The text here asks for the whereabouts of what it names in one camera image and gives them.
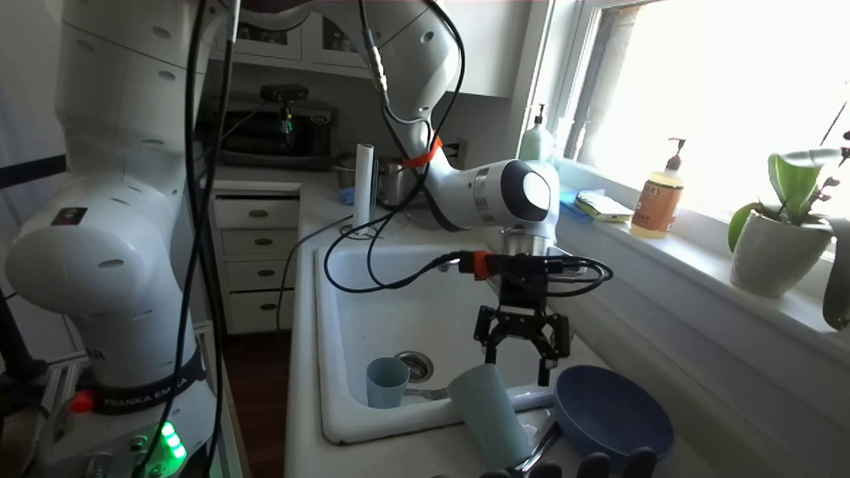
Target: sink drain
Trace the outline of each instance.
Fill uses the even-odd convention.
[[[424,354],[420,354],[420,350],[401,350],[401,354],[396,354],[396,358],[407,363],[407,370],[408,370],[408,383],[424,383],[424,381],[430,381],[430,375],[432,375],[432,362],[430,362]]]

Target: white sink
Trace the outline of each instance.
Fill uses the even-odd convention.
[[[474,247],[377,245],[371,265],[383,282],[392,282],[449,249]],[[323,252],[319,249],[312,259],[323,439],[359,444],[460,422],[449,399],[408,395],[396,409],[365,407],[365,367],[377,355],[417,350],[432,362],[432,378],[412,389],[445,389],[456,375],[484,362],[473,326],[478,306],[496,306],[494,289],[449,268],[430,272],[404,289],[351,296],[326,282]],[[371,288],[363,256],[365,245],[336,247],[328,260],[335,282]],[[496,370],[514,409],[550,405],[550,390],[537,389],[537,362],[531,344],[504,341],[498,345]],[[569,363],[599,363],[599,358],[573,341],[573,355],[559,362],[559,370]]]

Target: drawer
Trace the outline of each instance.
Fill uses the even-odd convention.
[[[296,229],[296,199],[214,199],[217,229]]]
[[[227,289],[279,289],[283,273],[283,259],[279,260],[227,260]]]
[[[227,334],[276,332],[279,293],[227,296]],[[294,293],[280,301],[279,329],[291,326]]]
[[[225,256],[286,259],[296,243],[296,232],[221,232]]]

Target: soap dispenser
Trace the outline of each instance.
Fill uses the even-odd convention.
[[[681,180],[678,176],[681,164],[681,150],[685,138],[671,138],[675,142],[675,154],[667,159],[660,174],[654,174],[640,192],[635,216],[631,216],[631,235],[635,236],[664,236],[675,207],[681,196]]]
[[[542,111],[545,111],[545,105],[538,105],[538,111],[534,116],[534,128],[529,128],[521,138],[518,159],[523,159],[523,162],[550,159],[551,135],[542,126]]]

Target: potted plant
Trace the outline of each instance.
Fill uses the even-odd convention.
[[[824,296],[824,318],[841,329],[850,324],[850,235],[848,220],[825,220],[813,216],[816,203],[829,203],[829,192],[840,186],[834,176],[824,183],[824,162],[804,162],[800,154],[769,154],[768,176],[777,204],[749,203],[735,209],[727,227],[727,247],[732,249],[732,285],[777,297],[793,288],[824,256],[836,236],[836,260]]]

